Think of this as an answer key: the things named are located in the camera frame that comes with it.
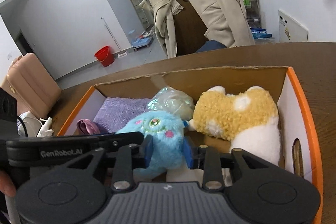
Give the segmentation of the person's left hand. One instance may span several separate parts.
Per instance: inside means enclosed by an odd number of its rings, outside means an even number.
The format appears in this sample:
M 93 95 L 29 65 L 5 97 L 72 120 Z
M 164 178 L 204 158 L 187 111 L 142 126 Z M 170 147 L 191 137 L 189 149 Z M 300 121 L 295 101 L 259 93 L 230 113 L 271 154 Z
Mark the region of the person's left hand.
M 9 197 L 14 197 L 17 192 L 10 177 L 2 171 L 0 171 L 0 191 Z

